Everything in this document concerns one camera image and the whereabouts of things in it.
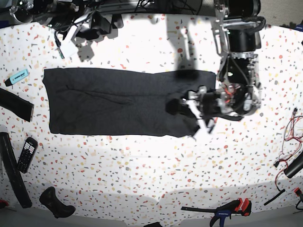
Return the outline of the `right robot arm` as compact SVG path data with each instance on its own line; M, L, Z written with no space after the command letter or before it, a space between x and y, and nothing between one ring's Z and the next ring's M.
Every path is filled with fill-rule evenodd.
M74 39L99 39L112 32L114 24L99 11L99 0L13 0L10 15L21 24L37 22L54 30L61 57L77 52Z

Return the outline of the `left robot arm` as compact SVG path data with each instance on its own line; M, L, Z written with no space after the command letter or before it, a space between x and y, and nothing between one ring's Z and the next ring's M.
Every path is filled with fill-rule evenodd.
M259 15L259 0L216 0L214 9L212 33L221 57L217 73L220 86L200 86L167 104L170 114L193 116L208 133L217 118L240 121L261 107L262 86L255 51L261 48L259 33L266 25L266 19Z

